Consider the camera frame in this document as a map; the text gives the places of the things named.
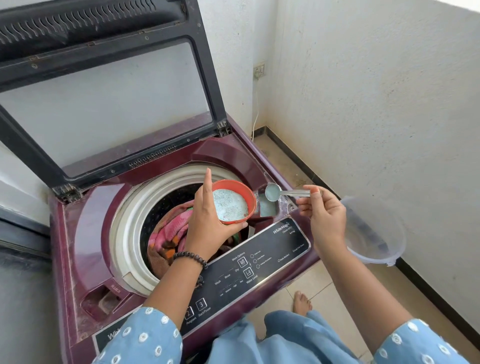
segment black control panel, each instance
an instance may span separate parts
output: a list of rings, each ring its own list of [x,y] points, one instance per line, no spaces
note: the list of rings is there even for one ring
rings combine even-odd
[[[181,334],[191,332],[247,294],[310,248],[292,218],[285,218],[225,253],[202,271],[204,284],[193,292]]]

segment white cable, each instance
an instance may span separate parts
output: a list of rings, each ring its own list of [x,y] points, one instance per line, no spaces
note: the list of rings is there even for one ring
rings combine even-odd
[[[255,118],[255,121],[253,122],[253,127],[252,127],[252,142],[253,142],[253,133],[255,133],[255,124],[257,123],[258,114],[260,113],[260,107],[259,107],[259,105],[258,105],[258,82],[257,82],[257,87],[255,88],[255,98],[257,99],[257,117]]]

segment floor tile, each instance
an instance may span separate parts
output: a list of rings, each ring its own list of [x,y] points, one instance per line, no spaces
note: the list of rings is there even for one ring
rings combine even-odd
[[[367,344],[363,341],[333,284],[330,284],[318,295],[313,297],[311,301],[313,309],[322,314],[345,345],[347,345],[357,357],[363,355],[368,350]]]
[[[293,299],[288,291],[284,288],[275,293],[260,307],[255,308],[247,315],[247,319],[253,323],[257,337],[263,339],[266,335],[266,327],[264,317],[266,314],[276,310],[291,311]]]
[[[330,283],[332,283],[332,278],[324,263],[320,261],[290,283],[287,290],[292,297],[296,291],[300,291],[310,299]]]
[[[373,355],[371,352],[367,351],[364,355],[359,358],[363,363],[370,363],[373,360]]]
[[[397,267],[368,264],[369,270],[390,293],[416,318],[450,343],[470,363],[480,364],[480,351],[423,295]]]
[[[292,187],[297,188],[298,186],[312,183],[312,180],[303,173],[268,135],[260,135],[256,137],[254,141]]]

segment bare foot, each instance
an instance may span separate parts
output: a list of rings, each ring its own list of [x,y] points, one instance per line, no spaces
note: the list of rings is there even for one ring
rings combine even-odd
[[[311,311],[312,303],[308,300],[302,292],[296,291],[293,299],[293,312],[302,316],[306,316],[307,312]]]

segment clear plastic container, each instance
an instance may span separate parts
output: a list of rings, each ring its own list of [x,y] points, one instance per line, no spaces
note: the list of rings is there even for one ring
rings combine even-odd
[[[382,201],[367,196],[345,197],[345,241],[363,263],[393,266],[407,245],[405,228]]]

